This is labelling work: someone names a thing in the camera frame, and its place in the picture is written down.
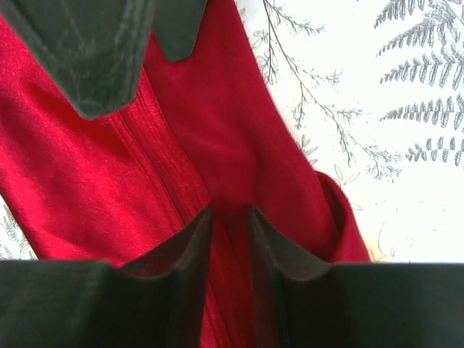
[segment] red garment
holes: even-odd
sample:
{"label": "red garment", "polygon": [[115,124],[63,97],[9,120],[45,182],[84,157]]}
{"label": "red garment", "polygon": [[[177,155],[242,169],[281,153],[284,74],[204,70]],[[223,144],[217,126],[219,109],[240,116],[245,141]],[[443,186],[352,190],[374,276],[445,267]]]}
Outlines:
{"label": "red garment", "polygon": [[233,0],[209,0],[190,59],[167,63],[152,37],[135,102],[92,122],[3,20],[0,39],[0,193],[39,257],[122,265],[211,204],[203,347],[255,345],[249,205],[323,260],[369,260],[343,193],[277,113]]}

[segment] plant stem print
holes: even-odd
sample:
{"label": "plant stem print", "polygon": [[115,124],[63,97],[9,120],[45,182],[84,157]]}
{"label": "plant stem print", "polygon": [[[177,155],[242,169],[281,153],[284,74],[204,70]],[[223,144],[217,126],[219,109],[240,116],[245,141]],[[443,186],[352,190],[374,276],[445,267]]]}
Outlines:
{"label": "plant stem print", "polygon": [[378,50],[378,57],[405,47],[421,47],[419,57],[411,57],[385,72],[379,83],[419,83],[447,91],[442,98],[414,100],[388,111],[381,122],[415,122],[442,129],[426,144],[415,144],[405,153],[410,162],[450,162],[461,164],[462,147],[457,138],[464,134],[464,2],[463,0],[391,0],[378,15],[374,28],[386,21],[405,20],[420,14],[421,21],[395,36]]}
{"label": "plant stem print", "polygon": [[310,20],[295,20],[283,7],[277,6],[274,0],[262,0],[262,4],[267,17],[267,27],[253,33],[253,48],[256,50],[265,47],[264,51],[257,55],[257,62],[268,85],[272,86],[278,81],[279,65],[285,65],[295,86],[298,86],[298,102],[291,110],[294,127],[301,130],[310,106],[316,106],[323,112],[324,118],[335,126],[339,148],[349,167],[356,163],[355,152],[361,151],[370,160],[366,168],[367,173],[377,180],[394,180],[400,172],[397,167],[400,155],[390,154],[375,145],[364,145],[349,132],[352,120],[361,116],[363,110],[338,108],[334,103],[326,103],[318,96],[319,87],[336,88],[341,83],[342,71],[338,69],[330,75],[325,75],[318,73],[314,68],[301,66],[298,59],[288,52],[284,40],[279,36],[280,30],[287,30],[293,36],[313,38],[323,34],[326,31],[325,26],[313,25]]}

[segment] white tablecloth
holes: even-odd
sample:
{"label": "white tablecloth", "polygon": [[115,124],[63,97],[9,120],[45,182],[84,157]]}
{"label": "white tablecloth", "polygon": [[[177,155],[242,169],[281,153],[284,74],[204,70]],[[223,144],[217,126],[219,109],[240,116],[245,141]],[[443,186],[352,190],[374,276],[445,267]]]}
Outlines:
{"label": "white tablecloth", "polygon": [[[464,261],[463,0],[236,2],[291,134],[373,258]],[[0,212],[0,257],[33,257]]]}

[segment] white surface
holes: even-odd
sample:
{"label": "white surface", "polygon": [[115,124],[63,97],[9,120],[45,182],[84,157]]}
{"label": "white surface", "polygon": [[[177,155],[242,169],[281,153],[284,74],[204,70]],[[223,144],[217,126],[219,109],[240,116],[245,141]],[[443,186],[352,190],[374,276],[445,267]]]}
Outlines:
{"label": "white surface", "polygon": [[[458,98],[460,92],[464,95],[462,77],[456,90],[452,87],[453,78],[459,75],[456,71],[462,67],[464,72],[461,0],[237,0],[237,5],[264,73],[268,73],[265,64],[271,37],[271,49],[275,52],[272,64],[278,72],[268,85],[275,103],[308,160],[317,170],[340,182],[373,258],[390,262],[464,261],[460,225],[464,208],[464,154],[462,162],[454,163],[455,158],[460,160],[464,139],[464,121],[454,129],[455,121],[464,116],[464,104],[460,105]],[[374,28],[376,18],[387,6],[398,6],[398,19],[386,18]],[[433,29],[433,46],[425,43],[424,47],[419,44],[411,47],[405,40],[402,48],[395,47],[377,57],[383,45],[421,22]],[[292,23],[296,32],[292,32]],[[442,23],[445,45],[438,39]],[[312,32],[310,27],[324,30]],[[422,61],[423,54],[431,57],[433,52],[445,62],[443,47],[446,51],[454,49],[455,56],[448,57],[448,65],[436,65],[432,86],[428,81],[434,65],[428,66],[425,83],[418,80],[418,69],[414,83],[409,81],[408,74],[405,82],[380,84],[385,73],[405,61],[411,64],[415,58]],[[300,69],[297,74],[291,71],[296,70],[295,65]],[[439,80],[447,66],[451,70],[442,88]],[[320,79],[334,73],[336,86]],[[299,122],[292,110],[298,108],[302,91],[307,101],[301,108],[304,118]],[[436,125],[432,123],[433,115],[427,123],[379,121],[397,108],[421,102],[427,105],[431,100],[435,108],[438,98],[446,105],[450,97],[454,109],[439,110]],[[355,112],[344,117],[337,112],[343,109]],[[347,150],[339,143],[341,134],[356,161],[348,161]],[[452,138],[455,149],[450,147]],[[416,144],[426,150],[428,139],[432,149],[442,148],[433,153],[436,161],[431,161],[431,151],[426,151],[426,162],[422,157],[417,162],[414,158],[409,161],[406,156],[409,148],[414,154]],[[443,153],[448,153],[447,163],[441,160]],[[391,162],[385,163],[382,156]],[[0,257],[34,257],[7,210],[0,213],[4,226],[0,229]]]}

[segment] red fabric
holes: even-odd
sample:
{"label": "red fabric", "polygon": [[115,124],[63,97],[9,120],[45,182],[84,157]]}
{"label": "red fabric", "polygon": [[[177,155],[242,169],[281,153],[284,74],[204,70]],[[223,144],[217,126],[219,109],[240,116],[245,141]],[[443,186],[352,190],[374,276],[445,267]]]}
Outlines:
{"label": "red fabric", "polygon": [[39,257],[122,265],[214,207],[203,347],[255,345],[249,205],[324,260],[369,260],[345,196],[277,113],[233,0],[209,0],[184,62],[151,38],[136,101],[96,121],[3,20],[0,81],[0,193]]}

